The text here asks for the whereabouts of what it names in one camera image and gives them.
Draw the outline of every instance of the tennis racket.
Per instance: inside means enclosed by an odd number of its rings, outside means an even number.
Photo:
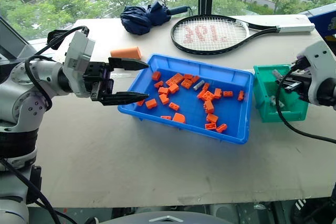
[[[258,30],[250,35],[249,28]],[[196,15],[181,19],[172,30],[174,45],[197,55],[216,55],[240,47],[263,34],[311,32],[313,23],[262,26],[221,15]]]

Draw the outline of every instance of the orange foam cylinder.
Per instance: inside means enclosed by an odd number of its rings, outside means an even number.
[[[132,58],[141,59],[141,53],[138,47],[121,48],[110,51],[112,58]]]

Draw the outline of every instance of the green plastic bin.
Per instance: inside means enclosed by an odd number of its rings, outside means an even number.
[[[283,76],[288,73],[289,65],[254,66],[254,96],[261,119],[264,123],[281,122],[277,109],[270,102],[270,97],[276,95],[278,85],[272,71],[276,69]],[[281,108],[282,114],[287,121],[303,121],[306,118],[308,103],[299,100],[295,92],[288,94],[284,89],[280,91],[280,99],[285,106]]]

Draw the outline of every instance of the blue plastic bin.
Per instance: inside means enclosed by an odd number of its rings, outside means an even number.
[[[133,103],[118,106],[120,112],[235,144],[244,144],[247,142],[253,93],[253,74],[242,70],[158,54],[152,55],[148,60],[148,64],[150,67],[138,74],[129,91],[150,94],[150,97],[146,101],[155,98],[157,107],[149,110],[145,104],[138,106],[136,103]],[[217,126],[225,123],[227,124],[227,130],[223,133],[218,133],[204,128],[204,124],[207,123],[206,113],[203,109],[204,102],[196,97],[201,89],[194,91],[193,88],[190,88],[187,90],[180,86],[180,90],[177,93],[169,95],[170,102],[174,102],[180,106],[178,113],[185,116],[185,124],[160,118],[162,115],[170,115],[173,118],[175,111],[169,108],[168,105],[161,103],[158,91],[154,87],[156,81],[152,80],[152,74],[155,71],[161,72],[160,80],[164,82],[176,73],[190,73],[199,76],[200,80],[210,83],[209,91],[212,93],[215,88],[233,91],[234,96],[231,98],[221,97],[220,99],[213,100],[215,107],[214,115],[219,117]],[[243,101],[237,100],[240,90],[243,90],[245,93]]]

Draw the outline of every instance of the umbrella handle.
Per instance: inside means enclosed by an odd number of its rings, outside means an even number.
[[[175,15],[175,14],[179,14],[179,13],[185,13],[188,11],[188,6],[186,5],[182,5],[182,6],[178,6],[175,8],[171,8],[167,10],[167,14],[168,15]]]

